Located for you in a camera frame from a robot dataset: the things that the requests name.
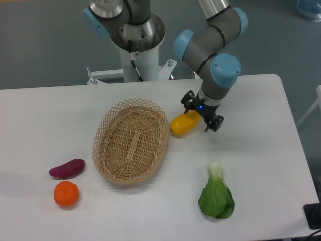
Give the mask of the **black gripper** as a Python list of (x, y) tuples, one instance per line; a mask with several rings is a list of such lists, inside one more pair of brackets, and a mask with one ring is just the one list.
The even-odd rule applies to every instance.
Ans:
[(196, 110), (197, 113), (201, 115), (207, 125), (204, 132), (207, 132), (209, 129), (216, 132), (224, 121), (223, 116), (216, 114), (220, 104), (211, 105), (206, 103), (204, 97), (199, 97), (198, 94), (195, 97), (195, 94), (192, 90), (189, 90), (183, 96), (181, 104), (185, 108), (184, 114), (187, 114), (190, 110)]

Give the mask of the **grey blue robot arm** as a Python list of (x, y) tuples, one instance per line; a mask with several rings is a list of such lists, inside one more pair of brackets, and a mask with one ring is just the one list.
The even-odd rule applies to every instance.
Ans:
[[(247, 15), (228, 1), (198, 1), (207, 26), (195, 33), (182, 31), (175, 39), (175, 55), (194, 71), (202, 85), (182, 98), (186, 111), (196, 111), (207, 129), (217, 131), (223, 117), (216, 111), (240, 72), (239, 60), (222, 49), (248, 28)], [(88, 25), (100, 36), (109, 36), (119, 49), (125, 82), (156, 81), (158, 48), (166, 29), (150, 10), (150, 1), (90, 1), (83, 9)]]

